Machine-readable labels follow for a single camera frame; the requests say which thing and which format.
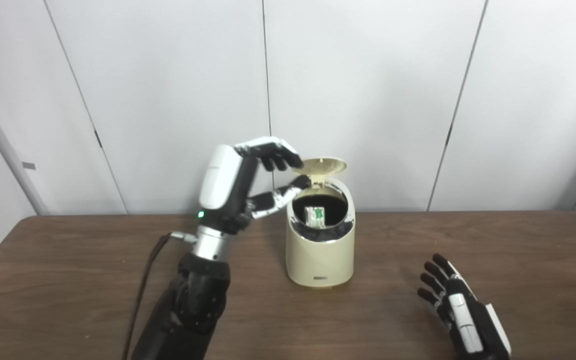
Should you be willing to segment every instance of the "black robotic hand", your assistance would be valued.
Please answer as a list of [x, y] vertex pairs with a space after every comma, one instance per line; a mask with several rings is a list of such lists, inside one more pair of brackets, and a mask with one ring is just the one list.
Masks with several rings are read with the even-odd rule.
[[420, 288], [417, 294], [428, 301], [448, 328], [457, 360], [509, 360], [510, 343], [491, 304], [479, 302], [459, 271], [435, 253], [426, 262], [421, 281], [433, 292]]
[[288, 167], [304, 166], [297, 151], [286, 141], [275, 136], [259, 137], [234, 146], [242, 157], [254, 157], [261, 160], [267, 171], [285, 171]]

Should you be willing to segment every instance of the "black forearm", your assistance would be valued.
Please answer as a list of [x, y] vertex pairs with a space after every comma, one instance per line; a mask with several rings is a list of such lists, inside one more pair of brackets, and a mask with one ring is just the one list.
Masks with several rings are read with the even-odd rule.
[[229, 285], [226, 262], [186, 253], [155, 305], [132, 360], [203, 360], [226, 307]]

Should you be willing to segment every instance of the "fingertip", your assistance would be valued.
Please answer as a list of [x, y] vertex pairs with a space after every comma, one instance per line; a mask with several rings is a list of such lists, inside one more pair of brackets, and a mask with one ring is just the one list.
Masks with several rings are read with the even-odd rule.
[[277, 168], [277, 170], [286, 171], [288, 169], [286, 163], [284, 162], [284, 159], [282, 159], [281, 157], [273, 156], [272, 161], [274, 161], [274, 166]]
[[302, 161], [302, 158], [299, 157], [299, 155], [297, 155], [296, 153], [292, 152], [284, 153], [283, 158], [290, 167], [294, 167], [296, 169], [301, 169], [304, 167], [304, 162]]
[[416, 290], [416, 294], [423, 300], [428, 301], [428, 303], [435, 305], [436, 302], [439, 301], [439, 299], [434, 296], [434, 294], [430, 291], [428, 291], [427, 289], [424, 289], [423, 287], [419, 287], [419, 289]]
[[436, 262], [448, 262], [448, 260], [441, 256], [439, 253], [434, 253], [434, 255], [432, 255], [432, 260], [436, 263]]
[[262, 157], [261, 158], [261, 164], [263, 164], [263, 168], [265, 168], [265, 170], [267, 170], [267, 171], [275, 170], [275, 166], [273, 165], [273, 161], [270, 160], [270, 158], [268, 158], [268, 157]]

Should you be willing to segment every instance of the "black cable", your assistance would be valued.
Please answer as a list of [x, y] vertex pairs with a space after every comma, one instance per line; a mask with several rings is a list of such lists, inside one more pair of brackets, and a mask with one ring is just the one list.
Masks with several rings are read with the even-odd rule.
[[137, 290], [137, 298], [134, 299], [134, 305], [132, 306], [132, 314], [130, 314], [130, 321], [128, 322], [128, 333], [126, 333], [126, 339], [123, 343], [123, 353], [121, 354], [121, 360], [128, 360], [128, 351], [130, 351], [130, 341], [133, 337], [133, 330], [135, 329], [135, 321], [137, 321], [137, 313], [139, 312], [139, 306], [142, 303], [142, 296], [144, 296], [144, 290], [146, 289], [146, 283], [148, 282], [148, 275], [151, 273], [151, 267], [159, 255], [160, 251], [166, 245], [170, 239], [170, 233], [163, 235], [159, 238], [159, 241], [155, 244], [148, 260], [146, 262], [146, 267], [143, 269], [143, 274], [141, 275], [141, 284]]

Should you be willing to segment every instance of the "trash can lid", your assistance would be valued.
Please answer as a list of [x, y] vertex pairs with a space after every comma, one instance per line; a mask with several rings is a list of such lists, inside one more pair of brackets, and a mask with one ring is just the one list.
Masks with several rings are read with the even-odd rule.
[[297, 174], [307, 176], [327, 176], [344, 171], [346, 163], [337, 157], [314, 157], [303, 160], [302, 168], [292, 168]]

